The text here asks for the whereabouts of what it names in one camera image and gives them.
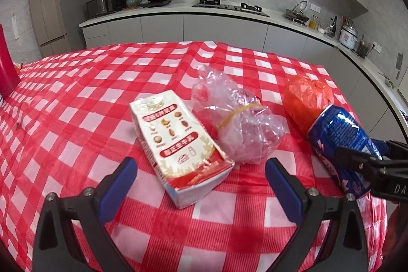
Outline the person's right hand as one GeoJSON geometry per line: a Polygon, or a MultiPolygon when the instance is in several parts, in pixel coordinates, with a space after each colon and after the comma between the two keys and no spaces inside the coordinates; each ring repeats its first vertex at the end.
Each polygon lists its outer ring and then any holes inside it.
{"type": "Polygon", "coordinates": [[[407,204],[399,203],[388,220],[387,234],[382,248],[383,257],[389,255],[406,225],[407,204]]]}

